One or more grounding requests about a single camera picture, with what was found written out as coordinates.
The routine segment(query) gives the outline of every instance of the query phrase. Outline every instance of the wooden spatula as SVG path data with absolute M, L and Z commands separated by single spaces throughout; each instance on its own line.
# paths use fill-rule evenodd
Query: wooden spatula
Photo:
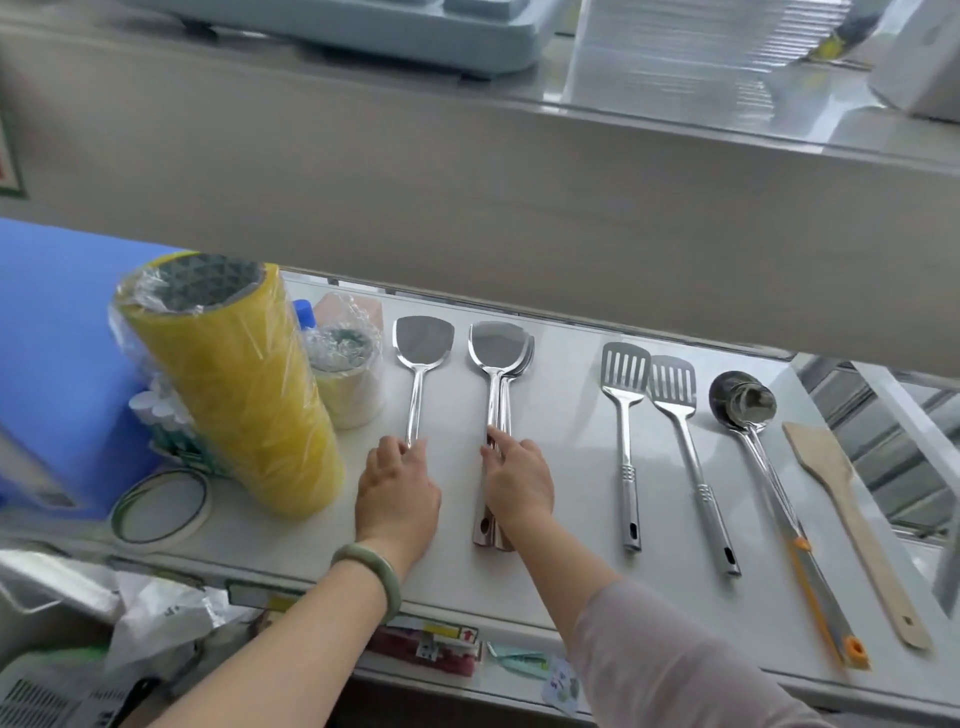
M 929 633 L 856 503 L 856 496 L 850 485 L 853 465 L 840 448 L 836 437 L 824 427 L 808 427 L 796 423 L 783 423 L 783 432 L 800 464 L 830 493 L 833 505 L 840 514 L 840 519 L 860 554 L 860 561 L 870 575 L 880 603 L 900 639 L 917 649 L 931 649 L 933 641 Z

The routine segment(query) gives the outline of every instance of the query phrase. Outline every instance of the hand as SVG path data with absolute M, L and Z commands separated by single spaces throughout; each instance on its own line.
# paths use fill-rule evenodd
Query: hand
M 357 543 L 389 561 L 403 581 L 430 546 L 439 516 L 440 489 L 426 474 L 426 441 L 408 449 L 396 437 L 381 438 L 360 475 Z
M 553 513 L 553 478 L 533 440 L 519 443 L 492 426 L 487 433 L 500 452 L 486 445 L 480 448 L 487 468 L 484 494 L 500 527 L 510 536 L 525 521 Z

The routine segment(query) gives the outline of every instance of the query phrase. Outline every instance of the plastic bag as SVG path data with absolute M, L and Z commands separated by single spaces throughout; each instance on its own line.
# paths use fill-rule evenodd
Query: plastic bag
M 382 314 L 378 326 L 365 302 L 376 305 L 370 299 L 328 293 L 316 307 L 317 327 L 302 332 L 321 399 L 337 429 L 365 425 L 386 401 Z
M 138 364 L 149 352 L 212 454 L 258 500 L 306 518 L 337 496 L 343 462 L 275 265 L 166 255 L 126 276 L 112 306 L 121 348 Z
M 193 643 L 218 627 L 253 619 L 259 610 L 234 607 L 219 589 L 193 589 L 153 576 L 117 573 L 126 613 L 113 628 L 106 670 L 150 660 Z

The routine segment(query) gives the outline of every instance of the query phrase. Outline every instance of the slotted spatula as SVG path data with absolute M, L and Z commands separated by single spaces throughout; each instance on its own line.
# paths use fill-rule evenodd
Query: slotted spatula
M 630 457 L 630 408 L 647 390 L 650 353 L 633 344 L 610 342 L 600 356 L 600 389 L 616 404 L 620 435 L 620 492 L 623 547 L 640 551 L 640 509 L 636 495 L 636 470 Z
M 693 471 L 693 494 L 704 519 L 710 550 L 720 570 L 728 576 L 739 576 L 740 565 L 733 553 L 733 544 L 720 514 L 713 489 L 704 480 L 697 449 L 686 420 L 697 411 L 697 373 L 693 365 L 676 356 L 654 356 L 650 359 L 650 399 L 654 406 L 677 425 L 686 450 L 686 460 Z
M 917 649 L 931 649 L 933 640 L 913 602 L 887 560 L 873 529 L 863 517 L 851 488 L 853 465 L 833 433 L 824 427 L 783 423 L 783 432 L 797 460 L 827 488 L 833 505 L 860 555 L 887 618 L 900 639 Z

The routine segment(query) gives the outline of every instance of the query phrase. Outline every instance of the finger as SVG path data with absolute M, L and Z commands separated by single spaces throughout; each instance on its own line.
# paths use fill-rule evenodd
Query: finger
M 484 468 L 487 469 L 487 474 L 496 473 L 503 467 L 503 458 L 500 457 L 500 453 L 493 448 L 488 448 L 486 445 L 481 446 L 480 457 L 483 458 L 483 464 Z
M 405 463 L 422 463 L 426 465 L 426 440 L 418 440 L 403 455 Z
M 376 449 L 376 460 L 381 468 L 389 468 L 403 462 L 400 454 L 400 441 L 393 435 L 380 438 L 380 445 Z
M 491 436 L 493 441 L 500 448 L 500 452 L 503 453 L 503 456 L 506 457 L 510 454 L 510 450 L 520 447 L 519 443 L 504 432 L 501 429 L 497 429 L 493 425 L 487 425 L 487 434 Z
M 533 440 L 523 440 L 520 442 L 520 446 L 528 452 L 533 452 L 535 455 L 543 457 L 543 453 L 540 452 L 540 446 Z

